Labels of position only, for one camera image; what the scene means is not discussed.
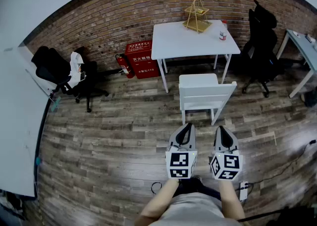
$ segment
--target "table leg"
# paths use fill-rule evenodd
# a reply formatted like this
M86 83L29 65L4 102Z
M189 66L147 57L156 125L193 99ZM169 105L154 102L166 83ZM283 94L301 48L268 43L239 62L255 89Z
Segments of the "table leg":
M214 64L213 64L213 69L216 69L216 65L217 65L217 59L218 59L218 55L216 55L216 57L214 58Z
M166 84L165 75L164 75L164 71L163 71L163 68L162 68L162 62L161 61L162 61L161 59L158 59L158 65L159 65L158 67L159 67L160 74L162 76L162 80L163 80L165 91L168 93L168 88L167 88L167 84Z
M289 94L289 97L290 98L294 97L296 93L300 91L300 89L306 84L306 82L311 78L313 74L314 74L314 71L310 70L308 74L305 76L305 78L301 81L301 83L297 85L297 87L293 90L291 94Z
M227 64L226 64L226 67L224 68L221 84L223 83L224 78L226 77L226 73L227 73L227 70L228 70L228 67L229 67L229 64L230 64L230 60L231 60L231 54L228 55Z
M288 39L289 39L289 35L288 35L288 33L286 32L285 38L284 38L284 40L283 40L283 42L282 42L282 44L281 44L281 47L279 48L278 53L277 53L277 55L276 55L276 58L277 58L277 59L279 59L279 57L281 57L281 55L282 55L282 53L283 53L283 51L284 51L284 48L285 48L285 46L286 46L286 44L287 44Z
M163 58L163 64L164 64L165 72L167 73L167 66L166 66L166 62L165 62L165 59L164 59L164 58Z

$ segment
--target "white desk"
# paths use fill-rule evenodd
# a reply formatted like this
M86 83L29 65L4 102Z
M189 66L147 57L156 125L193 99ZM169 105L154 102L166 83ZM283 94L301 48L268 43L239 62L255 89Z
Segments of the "white desk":
M289 97L292 98L296 95L297 92L306 84L306 82L312 77L314 73L317 72L317 51L313 48L313 45L306 39L304 34L298 33L300 38L296 37L292 30L286 30L286 35L283 40L283 43L278 50L276 55L277 59L279 59L283 53L283 50L286 46L288 39L290 38L294 44L297 46L298 50L304 56L306 62L308 63L311 70L304 77L304 79L298 84L298 86L289 94Z
M163 23L154 26L151 58L158 61L159 70L167 93L168 88L162 68L163 60L164 69L167 73L166 58L216 55L213 66L215 69L218 55L223 54L227 60L221 81L221 83L223 83L231 55L239 54L240 50L229 32L227 32L225 41L219 38L220 30L225 29L222 21L209 20L209 22L211 22L212 25L205 32L200 34L196 31L186 29L182 24L183 22Z

